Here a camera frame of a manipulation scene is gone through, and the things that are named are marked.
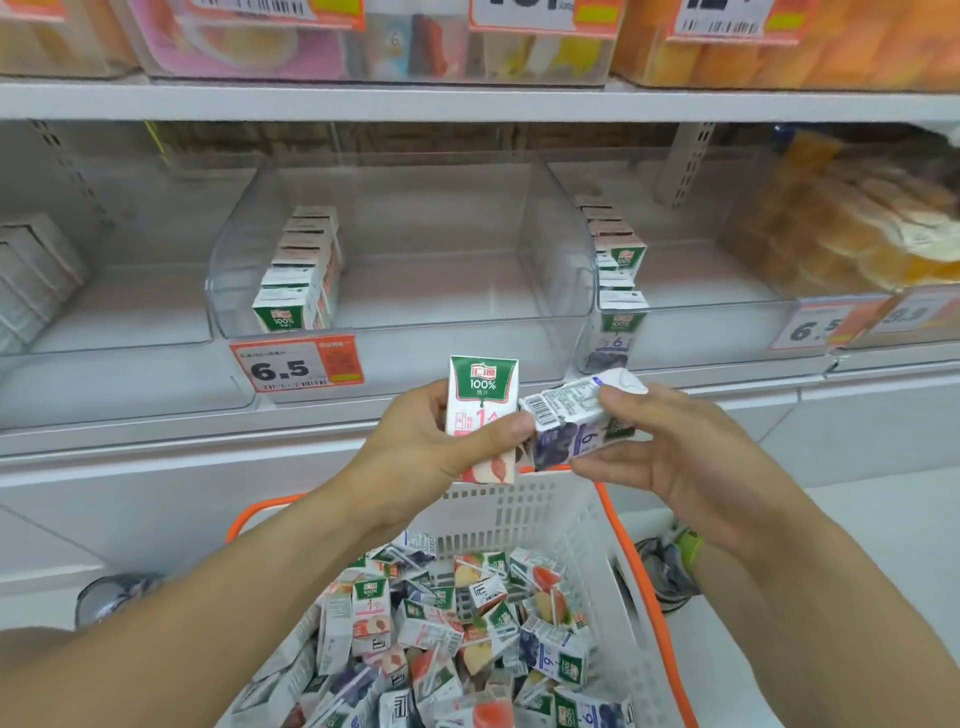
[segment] white plastic basket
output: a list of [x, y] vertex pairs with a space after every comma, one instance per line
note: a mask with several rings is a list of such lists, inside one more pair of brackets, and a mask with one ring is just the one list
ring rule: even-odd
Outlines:
[[[227, 540], [298, 497], [251, 506]], [[451, 576], [454, 554], [466, 551], [527, 546], [558, 559], [596, 642], [590, 680], [632, 698], [637, 728], [695, 728], [653, 588], [602, 483], [569, 469], [521, 471], [508, 487], [455, 483], [410, 529], [437, 537]]]

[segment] juice box top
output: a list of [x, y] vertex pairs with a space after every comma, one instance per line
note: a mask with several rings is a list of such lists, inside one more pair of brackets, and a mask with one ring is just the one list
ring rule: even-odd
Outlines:
[[516, 396], [517, 359], [451, 356], [451, 392], [456, 401], [504, 403]]

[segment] store shelf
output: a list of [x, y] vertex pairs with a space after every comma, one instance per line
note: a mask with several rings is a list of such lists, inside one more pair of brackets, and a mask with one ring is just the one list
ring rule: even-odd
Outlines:
[[0, 118], [195, 121], [953, 122], [960, 95], [16, 80]]

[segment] stack of juice boxes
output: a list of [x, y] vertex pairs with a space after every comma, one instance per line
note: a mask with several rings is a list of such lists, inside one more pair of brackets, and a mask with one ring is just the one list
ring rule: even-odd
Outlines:
[[564, 573], [522, 547], [438, 560], [404, 531], [324, 590], [218, 726], [628, 728]]
[[656, 86], [957, 90], [960, 4], [630, 0], [612, 70]]
[[960, 281], [957, 198], [800, 130], [722, 244], [783, 297], [898, 292]]
[[636, 289], [636, 274], [647, 246], [623, 215], [599, 195], [578, 194], [596, 251], [596, 310], [584, 327], [574, 364], [585, 374], [626, 367], [640, 324], [649, 308]]
[[260, 281], [253, 312], [263, 331], [333, 328], [345, 261], [333, 206], [297, 206]]
[[88, 277], [47, 215], [0, 220], [0, 355], [27, 351]]

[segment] hand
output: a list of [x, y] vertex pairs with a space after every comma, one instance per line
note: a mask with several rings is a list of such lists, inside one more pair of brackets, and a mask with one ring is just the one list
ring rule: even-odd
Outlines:
[[576, 458], [573, 471], [653, 491], [707, 542], [733, 556], [762, 556], [788, 524], [819, 513], [716, 404], [657, 384], [645, 396], [604, 386], [600, 403], [653, 440], [621, 442]]
[[375, 543], [392, 540], [442, 496], [467, 468], [520, 446], [534, 432], [527, 412], [502, 417], [470, 435], [444, 432], [447, 381], [397, 397], [349, 465], [335, 478], [371, 519]]

